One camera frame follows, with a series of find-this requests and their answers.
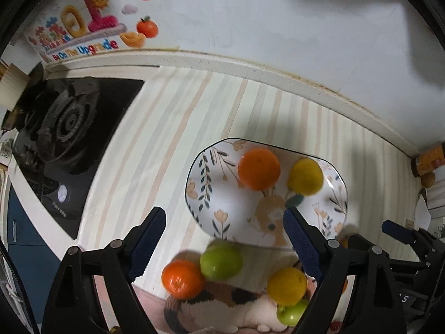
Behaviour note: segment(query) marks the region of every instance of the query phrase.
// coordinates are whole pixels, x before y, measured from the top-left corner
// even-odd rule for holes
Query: striped countertop
[[[125,77],[125,71],[134,68],[121,67],[108,76]],[[98,76],[97,69],[71,71],[68,76]],[[58,226],[42,223],[52,220],[51,216],[37,217],[25,207],[59,257],[71,244],[98,249],[123,238],[153,206],[160,206],[166,211],[167,227],[136,285],[165,298],[164,266],[173,257],[196,259],[211,239],[196,225],[184,200],[189,168],[202,149],[227,137],[239,137],[330,161],[348,188],[345,231],[360,233],[393,258],[414,258],[408,246],[380,230],[388,218],[402,225],[406,218],[413,219],[420,189],[410,159],[391,144],[327,108],[262,83],[186,68],[138,69],[147,71],[146,83],[103,157],[78,239],[57,241],[54,237],[63,236],[55,234]],[[20,172],[10,171],[13,184],[23,181]],[[30,189],[21,191],[21,201],[32,200]],[[36,198],[33,204],[39,204]],[[265,287],[274,270],[295,262],[289,251],[244,247],[242,254],[243,270],[231,282],[254,291]]]

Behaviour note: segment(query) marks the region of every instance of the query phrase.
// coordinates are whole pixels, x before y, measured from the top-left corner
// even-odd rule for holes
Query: cabinet handle
[[[17,242],[17,224],[15,220],[13,220],[13,242]]]

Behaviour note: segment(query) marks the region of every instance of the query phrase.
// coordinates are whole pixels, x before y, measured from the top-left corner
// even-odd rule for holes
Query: stuffed cat toy
[[[199,328],[213,327],[222,333],[236,333],[239,328],[253,328],[261,333],[286,330],[276,315],[277,303],[264,294],[233,286],[206,282],[204,290],[190,300],[169,297],[164,317],[175,334],[188,334],[180,317],[192,319]]]

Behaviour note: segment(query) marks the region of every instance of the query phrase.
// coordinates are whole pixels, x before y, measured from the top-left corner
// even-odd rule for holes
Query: cloud sticker
[[[133,15],[137,13],[137,7],[130,4],[126,4],[124,7],[122,7],[122,13],[124,15]]]

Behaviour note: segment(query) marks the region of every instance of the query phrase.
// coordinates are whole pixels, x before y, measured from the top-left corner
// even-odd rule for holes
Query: screw
[[[111,241],[110,246],[111,246],[113,249],[117,249],[118,247],[121,247],[122,244],[123,244],[123,241],[122,241],[122,240],[116,239],[116,240]]]
[[[68,249],[67,253],[68,253],[68,255],[74,255],[77,253],[77,251],[79,251],[79,248],[77,246],[71,246]]]
[[[331,247],[332,249],[336,249],[336,248],[340,247],[340,242],[332,239],[332,240],[328,241],[328,246]]]
[[[373,246],[372,247],[372,252],[375,253],[376,255],[380,255],[383,251],[380,247],[378,246]]]

